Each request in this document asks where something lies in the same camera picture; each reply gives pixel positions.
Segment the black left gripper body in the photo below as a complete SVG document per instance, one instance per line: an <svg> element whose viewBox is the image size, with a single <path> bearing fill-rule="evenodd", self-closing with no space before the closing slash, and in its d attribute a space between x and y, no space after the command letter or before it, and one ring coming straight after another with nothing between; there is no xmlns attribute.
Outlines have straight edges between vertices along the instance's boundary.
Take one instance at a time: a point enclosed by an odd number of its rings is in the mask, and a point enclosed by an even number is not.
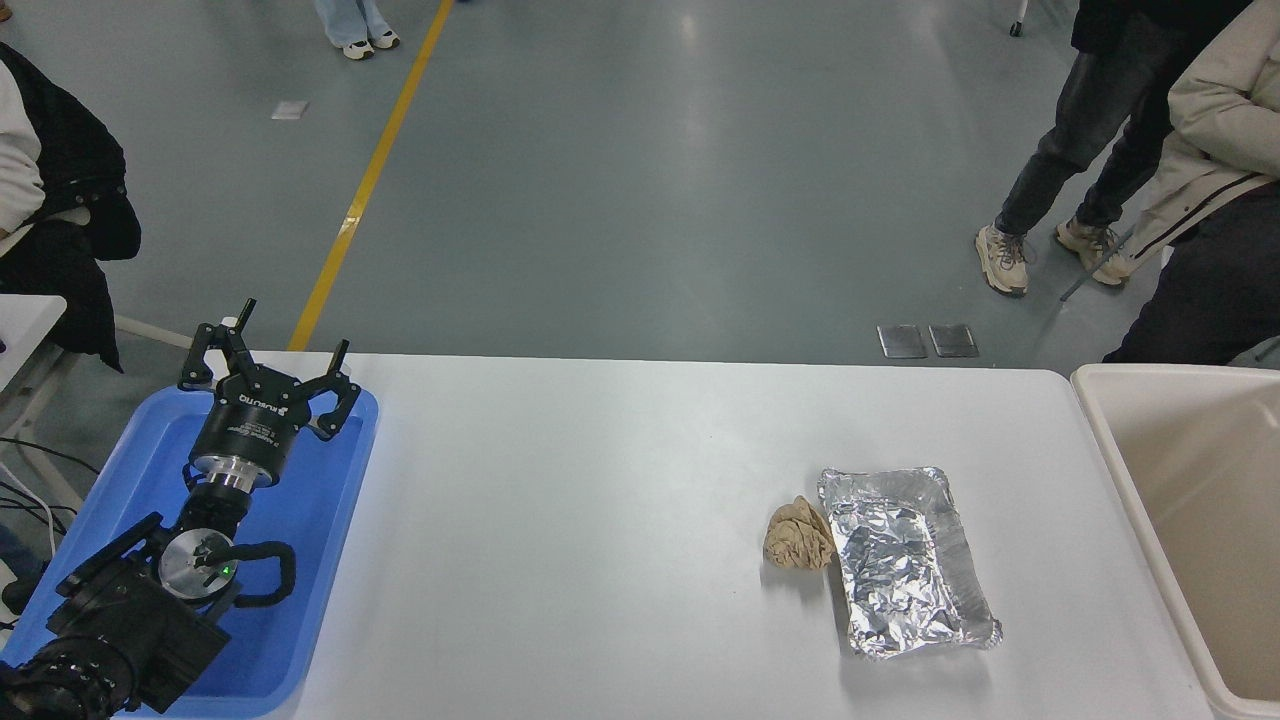
<svg viewBox="0 0 1280 720"><path fill-rule="evenodd" d="M260 477L280 477L301 427L311 418L301 384L275 370L221 378L189 462L207 474L214 459L237 457L255 465Z"/></svg>

